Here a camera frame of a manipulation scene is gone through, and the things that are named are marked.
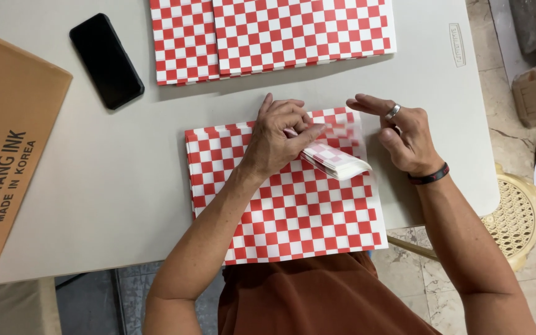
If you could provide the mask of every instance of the hand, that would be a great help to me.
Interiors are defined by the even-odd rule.
[[[443,167],[444,161],[431,141],[427,112],[423,109],[402,107],[388,122],[384,116],[394,107],[392,100],[358,94],[347,100],[346,105],[380,117],[382,129],[377,137],[398,169],[417,177],[430,175]]]
[[[309,126],[309,115],[300,100],[272,101],[268,93],[258,111],[254,131],[239,167],[262,182],[279,172],[326,128]],[[283,130],[293,128],[298,136],[287,138]]]

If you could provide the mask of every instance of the wristband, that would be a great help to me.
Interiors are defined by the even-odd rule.
[[[444,162],[444,166],[437,170],[436,172],[423,177],[413,177],[410,173],[408,174],[409,182],[413,185],[423,185],[423,184],[429,184],[430,182],[434,182],[436,180],[442,179],[445,175],[450,172],[450,168],[448,167],[448,163]]]

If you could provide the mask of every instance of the black phone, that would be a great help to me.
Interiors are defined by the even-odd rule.
[[[108,109],[117,109],[144,93],[142,80],[105,14],[71,29],[70,39]]]

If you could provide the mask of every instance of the table surface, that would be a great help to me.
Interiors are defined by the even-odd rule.
[[[0,38],[74,76],[1,255],[0,283],[166,257],[191,224],[183,132],[253,120],[267,92],[309,110],[343,106],[358,92],[423,107],[458,187],[477,214],[491,213],[499,193],[465,3],[393,0],[393,11],[394,55],[158,87],[148,0],[0,1]],[[68,37],[98,12],[146,86],[118,111],[103,107]],[[453,23],[462,45],[452,42]],[[362,123],[386,227],[422,224],[413,186],[372,136],[377,118]]]

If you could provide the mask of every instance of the ring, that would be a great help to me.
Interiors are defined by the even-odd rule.
[[[392,109],[388,112],[388,114],[384,116],[386,121],[390,121],[390,119],[393,118],[398,113],[398,111],[400,110],[400,107],[401,106],[399,104],[394,105],[394,107],[392,107]]]

